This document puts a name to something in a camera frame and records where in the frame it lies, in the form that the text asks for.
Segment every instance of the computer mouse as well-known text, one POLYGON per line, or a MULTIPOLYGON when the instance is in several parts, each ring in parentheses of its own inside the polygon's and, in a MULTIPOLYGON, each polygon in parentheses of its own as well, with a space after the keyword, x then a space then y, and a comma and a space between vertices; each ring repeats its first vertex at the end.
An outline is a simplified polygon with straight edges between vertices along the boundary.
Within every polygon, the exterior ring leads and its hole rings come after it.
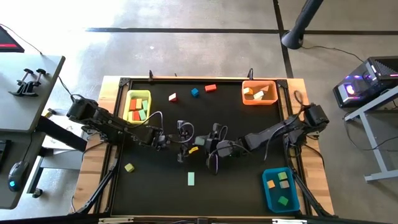
POLYGON ((10 173, 8 174, 8 188, 12 192, 20 191, 24 185, 24 179, 28 166, 28 162, 19 161, 11 168, 10 173))

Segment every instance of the gray desk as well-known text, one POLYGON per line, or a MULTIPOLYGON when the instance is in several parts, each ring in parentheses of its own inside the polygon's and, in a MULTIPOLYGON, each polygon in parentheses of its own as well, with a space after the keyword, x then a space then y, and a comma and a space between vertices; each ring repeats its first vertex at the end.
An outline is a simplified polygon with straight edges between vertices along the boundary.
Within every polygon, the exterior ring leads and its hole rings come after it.
MULTIPOLYGON (((19 192, 11 192, 8 189, 8 174, 11 167, 21 161, 28 150, 24 159, 29 162, 24 180, 24 185, 26 184, 45 137, 45 133, 33 132, 33 130, 39 122, 64 61, 63 56, 0 54, 0 139, 12 141, 7 155, 3 157, 0 170, 0 208, 15 208, 23 193, 23 188, 19 192), (25 68, 34 72, 41 68, 49 73, 40 79, 42 84, 34 88, 34 91, 39 94, 38 97, 18 97, 8 93, 8 91, 17 90, 16 80, 22 79, 25 68)), ((29 75, 26 81, 34 78, 35 76, 29 75)))

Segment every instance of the red block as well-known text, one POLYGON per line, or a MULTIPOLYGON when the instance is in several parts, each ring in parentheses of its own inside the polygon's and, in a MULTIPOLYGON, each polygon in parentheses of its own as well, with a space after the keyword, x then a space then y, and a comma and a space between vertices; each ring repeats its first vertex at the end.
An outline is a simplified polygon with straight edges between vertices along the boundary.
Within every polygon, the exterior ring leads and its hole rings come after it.
POLYGON ((131 100, 130 101, 130 110, 135 110, 136 109, 136 104, 137 104, 137 100, 131 100))
POLYGON ((132 120, 133 121, 140 121, 141 120, 141 118, 139 117, 139 112, 138 111, 134 112, 134 114, 132 116, 132 120))
POLYGON ((206 92, 215 91, 217 89, 216 84, 205 86, 206 92))

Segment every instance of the red object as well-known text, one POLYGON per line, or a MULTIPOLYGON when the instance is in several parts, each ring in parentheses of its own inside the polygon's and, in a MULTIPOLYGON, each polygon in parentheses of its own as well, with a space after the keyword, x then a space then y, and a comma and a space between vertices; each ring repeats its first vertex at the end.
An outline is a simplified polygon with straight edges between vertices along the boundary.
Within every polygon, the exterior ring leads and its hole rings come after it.
POLYGON ((16 44, 0 44, 0 47, 17 47, 16 44))
POLYGON ((216 84, 205 86, 206 92, 215 91, 217 89, 216 84))
POLYGON ((137 104, 137 100, 131 100, 130 101, 130 110, 135 110, 136 109, 136 104, 137 104))
POLYGON ((139 111, 134 111, 132 115, 132 120, 133 121, 140 121, 141 118, 139 117, 139 111))

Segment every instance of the blue block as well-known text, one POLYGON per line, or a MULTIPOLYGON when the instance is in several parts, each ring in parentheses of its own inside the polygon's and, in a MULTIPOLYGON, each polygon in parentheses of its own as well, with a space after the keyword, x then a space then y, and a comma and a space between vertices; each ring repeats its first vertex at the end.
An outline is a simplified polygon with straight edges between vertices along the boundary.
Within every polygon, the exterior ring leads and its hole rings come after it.
POLYGON ((191 90, 191 94, 193 97, 199 96, 199 90, 197 88, 194 88, 191 90))

